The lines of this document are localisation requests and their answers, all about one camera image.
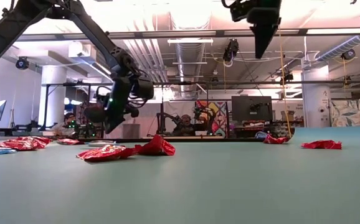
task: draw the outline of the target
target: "green table surface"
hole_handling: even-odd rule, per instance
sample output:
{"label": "green table surface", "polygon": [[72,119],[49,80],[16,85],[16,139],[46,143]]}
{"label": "green table surface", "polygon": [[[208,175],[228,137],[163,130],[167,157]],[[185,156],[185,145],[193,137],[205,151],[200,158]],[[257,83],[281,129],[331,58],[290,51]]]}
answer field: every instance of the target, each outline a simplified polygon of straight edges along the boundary
{"label": "green table surface", "polygon": [[75,158],[87,146],[56,143],[0,155],[0,223],[360,223],[360,137],[341,134],[342,151],[300,148],[333,131],[297,130],[279,146],[174,143],[173,157],[99,164]]}

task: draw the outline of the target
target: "pillar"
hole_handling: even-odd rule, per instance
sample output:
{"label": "pillar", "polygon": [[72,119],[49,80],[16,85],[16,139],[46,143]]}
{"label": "pillar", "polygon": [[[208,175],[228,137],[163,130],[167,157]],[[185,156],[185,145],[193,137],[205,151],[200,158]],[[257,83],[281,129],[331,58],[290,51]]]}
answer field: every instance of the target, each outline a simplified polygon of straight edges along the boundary
{"label": "pillar", "polygon": [[[67,69],[58,66],[44,66],[42,70],[42,84],[51,83],[65,83],[67,81]],[[47,104],[47,118],[46,126],[51,126],[54,123],[59,123],[64,120],[64,86],[51,86],[49,88],[49,100]],[[46,87],[42,86],[40,89],[40,109],[39,109],[39,124],[44,123],[44,107],[45,107]]]}
{"label": "pillar", "polygon": [[[305,67],[301,74],[301,80],[328,80],[328,74],[328,65],[320,68]],[[329,86],[327,84],[302,84],[302,96],[305,127],[330,127],[329,101],[331,99],[331,91]]]}

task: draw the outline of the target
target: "black camera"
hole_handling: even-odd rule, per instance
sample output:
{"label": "black camera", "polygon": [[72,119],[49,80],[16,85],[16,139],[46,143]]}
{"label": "black camera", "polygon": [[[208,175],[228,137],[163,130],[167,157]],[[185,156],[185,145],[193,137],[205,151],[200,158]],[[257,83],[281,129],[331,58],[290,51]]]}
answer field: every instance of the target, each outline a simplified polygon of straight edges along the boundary
{"label": "black camera", "polygon": [[19,57],[16,67],[20,70],[25,70],[29,68],[29,61],[27,57]]}

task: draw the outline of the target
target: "box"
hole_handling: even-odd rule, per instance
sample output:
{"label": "box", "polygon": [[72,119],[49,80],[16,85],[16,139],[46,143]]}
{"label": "box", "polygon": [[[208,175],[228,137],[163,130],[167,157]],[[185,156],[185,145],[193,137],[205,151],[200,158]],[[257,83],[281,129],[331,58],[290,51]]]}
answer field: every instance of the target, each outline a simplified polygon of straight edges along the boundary
{"label": "box", "polygon": [[[293,121],[293,115],[295,114],[294,111],[288,111],[288,120]],[[285,116],[285,111],[281,111],[282,121],[287,121],[287,117]]]}

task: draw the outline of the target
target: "red chip bag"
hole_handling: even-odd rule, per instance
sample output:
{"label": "red chip bag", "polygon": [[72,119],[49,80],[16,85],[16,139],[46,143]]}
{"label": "red chip bag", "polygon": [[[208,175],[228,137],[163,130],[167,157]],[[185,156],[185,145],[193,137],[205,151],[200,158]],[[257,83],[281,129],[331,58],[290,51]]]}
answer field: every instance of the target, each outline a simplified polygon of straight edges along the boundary
{"label": "red chip bag", "polygon": [[144,146],[136,145],[135,148],[138,154],[146,156],[173,156],[176,152],[176,149],[159,135],[155,135]]}
{"label": "red chip bag", "polygon": [[84,142],[81,142],[76,139],[58,139],[58,144],[65,144],[65,145],[76,145],[76,144],[85,144]]}
{"label": "red chip bag", "polygon": [[287,137],[281,137],[281,138],[273,138],[271,135],[267,135],[263,143],[265,144],[284,144],[288,142]]}
{"label": "red chip bag", "polygon": [[301,146],[305,149],[342,149],[342,143],[335,142],[333,140],[319,140],[309,143],[302,143]]}
{"label": "red chip bag", "polygon": [[126,159],[127,157],[134,156],[135,154],[137,154],[137,150],[135,148],[106,145],[82,152],[77,155],[77,157],[87,162],[103,162]]}
{"label": "red chip bag", "polygon": [[18,137],[0,143],[0,147],[9,147],[18,151],[29,151],[45,148],[52,140],[43,137]]}

